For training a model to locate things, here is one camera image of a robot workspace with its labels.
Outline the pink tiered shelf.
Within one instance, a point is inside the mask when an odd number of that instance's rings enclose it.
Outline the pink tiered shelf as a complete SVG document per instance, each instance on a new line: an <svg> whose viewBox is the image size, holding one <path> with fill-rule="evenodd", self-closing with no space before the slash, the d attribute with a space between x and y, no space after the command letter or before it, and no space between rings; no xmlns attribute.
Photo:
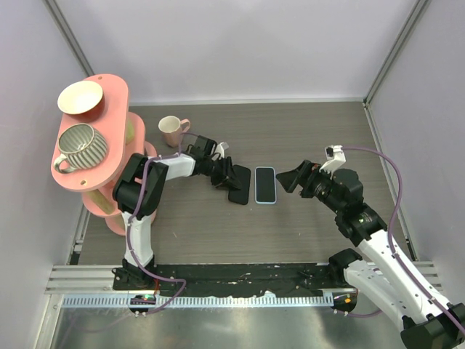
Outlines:
<svg viewBox="0 0 465 349"><path fill-rule="evenodd" d="M101 164L92 169L61 174L51 166L52 177L64 189L80 193L84 206L93 215L104 219L114 233L123 236L124 222L112 197L113 188L132 154L155 156L157 153L154 146L145 140L145 124L142 119L129 111L129 88L121 77L97 74L83 80L97 82L103 88L103 114L91 122L79 122L62 114L58 135L74 124L90 124L106 139L108 154ZM56 145L52 163L59 155Z"/></svg>

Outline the black phone case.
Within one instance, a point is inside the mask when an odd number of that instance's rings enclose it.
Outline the black phone case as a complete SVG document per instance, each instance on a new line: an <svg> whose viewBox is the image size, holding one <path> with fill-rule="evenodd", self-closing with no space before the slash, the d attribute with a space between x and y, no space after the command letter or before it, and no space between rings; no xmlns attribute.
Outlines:
<svg viewBox="0 0 465 349"><path fill-rule="evenodd" d="M250 192L251 170L237 164L232 168L239 182L239 189L230 189L228 191L228 200L234 204L247 205Z"/></svg>

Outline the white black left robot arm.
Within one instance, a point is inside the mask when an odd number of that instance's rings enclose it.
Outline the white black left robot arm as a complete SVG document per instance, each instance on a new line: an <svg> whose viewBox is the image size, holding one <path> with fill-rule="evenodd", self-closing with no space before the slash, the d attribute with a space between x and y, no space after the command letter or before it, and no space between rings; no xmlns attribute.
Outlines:
<svg viewBox="0 0 465 349"><path fill-rule="evenodd" d="M199 135L185 150L168 156L131 155L113 189L126 229L122 266L113 271L116 284L146 290L163 279L155 275L151 224L166 182L204 175L215 188L232 192L243 188L232 159L225 155L228 148L226 142Z"/></svg>

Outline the grey striped mug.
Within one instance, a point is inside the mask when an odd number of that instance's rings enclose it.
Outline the grey striped mug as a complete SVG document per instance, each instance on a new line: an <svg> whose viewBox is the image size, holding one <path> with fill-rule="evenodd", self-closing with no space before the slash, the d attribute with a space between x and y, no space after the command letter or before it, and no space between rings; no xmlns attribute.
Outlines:
<svg viewBox="0 0 465 349"><path fill-rule="evenodd" d="M108 144L102 134L90 124L74 124L58 138L60 155L54 160L54 170L68 174L76 170L92 169L103 162Z"/></svg>

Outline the pink mug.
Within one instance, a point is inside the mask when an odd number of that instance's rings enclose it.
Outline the pink mug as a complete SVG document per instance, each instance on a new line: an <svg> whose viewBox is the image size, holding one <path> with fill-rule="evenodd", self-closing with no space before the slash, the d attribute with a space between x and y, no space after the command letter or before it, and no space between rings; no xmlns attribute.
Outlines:
<svg viewBox="0 0 465 349"><path fill-rule="evenodd" d="M190 120L181 120L176 116L165 116L158 122L158 129L166 144L175 148L179 145L181 134L190 129Z"/></svg>

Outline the white bowl red outside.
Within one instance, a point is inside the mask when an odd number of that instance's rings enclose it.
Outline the white bowl red outside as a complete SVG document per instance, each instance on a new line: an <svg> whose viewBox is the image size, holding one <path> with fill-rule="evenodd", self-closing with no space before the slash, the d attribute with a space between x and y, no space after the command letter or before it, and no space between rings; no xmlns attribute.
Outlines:
<svg viewBox="0 0 465 349"><path fill-rule="evenodd" d="M61 91L57 98L60 111L79 122L98 119L105 109L103 88L94 81L78 81Z"/></svg>

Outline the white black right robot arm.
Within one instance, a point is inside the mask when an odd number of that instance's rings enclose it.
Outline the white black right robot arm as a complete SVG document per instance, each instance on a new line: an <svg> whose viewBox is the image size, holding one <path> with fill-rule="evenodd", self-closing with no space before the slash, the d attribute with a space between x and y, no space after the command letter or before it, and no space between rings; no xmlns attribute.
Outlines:
<svg viewBox="0 0 465 349"><path fill-rule="evenodd" d="M423 276L389 234L387 224L364 202L357 172L303 161L277 174L291 193L316 198L335 213L341 234L353 243L329 258L329 281L365 294L400 330L406 348L455 348L464 343L464 304L452 304Z"/></svg>

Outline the aluminium frame rail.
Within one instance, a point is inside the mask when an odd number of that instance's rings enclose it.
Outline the aluminium frame rail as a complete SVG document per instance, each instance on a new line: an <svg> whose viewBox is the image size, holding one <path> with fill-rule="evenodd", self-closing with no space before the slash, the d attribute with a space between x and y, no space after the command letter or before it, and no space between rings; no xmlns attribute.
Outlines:
<svg viewBox="0 0 465 349"><path fill-rule="evenodd" d="M357 296L325 263L158 265L164 281L130 281L116 266L65 265L52 269L47 294L72 308L244 308L332 306Z"/></svg>

